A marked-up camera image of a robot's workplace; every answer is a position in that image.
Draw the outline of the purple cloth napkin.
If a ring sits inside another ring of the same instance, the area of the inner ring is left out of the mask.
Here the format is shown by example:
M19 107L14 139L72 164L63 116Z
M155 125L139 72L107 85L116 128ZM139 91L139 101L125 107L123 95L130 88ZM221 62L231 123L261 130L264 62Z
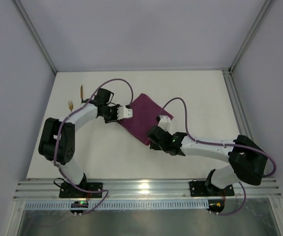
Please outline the purple cloth napkin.
M156 117L159 115L168 116L173 119L173 115L163 110L148 95L141 93L130 105L133 110L133 117L123 119L118 123L124 127L134 138L144 145L150 145L147 132L158 124Z

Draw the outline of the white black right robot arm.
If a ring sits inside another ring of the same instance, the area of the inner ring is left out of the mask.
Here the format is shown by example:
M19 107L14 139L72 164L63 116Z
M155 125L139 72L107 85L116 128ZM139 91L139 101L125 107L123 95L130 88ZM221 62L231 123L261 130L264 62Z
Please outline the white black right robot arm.
M206 191L219 195L227 186L244 182L259 186L264 177L267 157L264 152L248 137L238 137L226 141L192 140L184 132L170 134L159 126L153 126L147 133L150 148L161 150L171 156L201 156L220 160L227 166L212 169L204 183Z

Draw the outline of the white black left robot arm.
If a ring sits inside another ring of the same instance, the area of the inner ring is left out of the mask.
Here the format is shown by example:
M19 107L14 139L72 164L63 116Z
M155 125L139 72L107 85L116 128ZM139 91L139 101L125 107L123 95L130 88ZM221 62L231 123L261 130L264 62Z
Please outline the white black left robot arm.
M45 120L38 152L54 166L71 185L80 187L85 181L85 174L75 160L76 132L90 121L102 117L105 123L120 121L132 117L128 106L113 104L114 93L100 88L93 99L84 99L81 94L81 106L65 118Z

